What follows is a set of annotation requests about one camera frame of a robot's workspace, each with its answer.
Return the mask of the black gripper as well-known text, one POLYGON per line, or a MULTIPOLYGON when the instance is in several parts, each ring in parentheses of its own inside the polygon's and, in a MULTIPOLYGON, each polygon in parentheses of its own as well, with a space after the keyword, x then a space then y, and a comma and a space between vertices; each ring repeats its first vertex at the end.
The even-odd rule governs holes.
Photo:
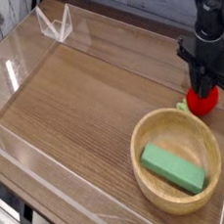
POLYGON ((206 42, 196 36, 180 36, 177 55, 189 65, 192 89, 204 99, 218 85, 224 91, 224 40, 206 42))

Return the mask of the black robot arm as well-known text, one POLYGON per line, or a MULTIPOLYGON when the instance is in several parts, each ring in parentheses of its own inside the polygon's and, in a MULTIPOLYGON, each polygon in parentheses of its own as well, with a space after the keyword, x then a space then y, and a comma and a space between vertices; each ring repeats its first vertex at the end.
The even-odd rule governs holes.
POLYGON ((224 0, 194 0, 193 36, 179 36, 177 55, 189 65, 192 89, 206 98, 215 86, 224 91, 224 0))

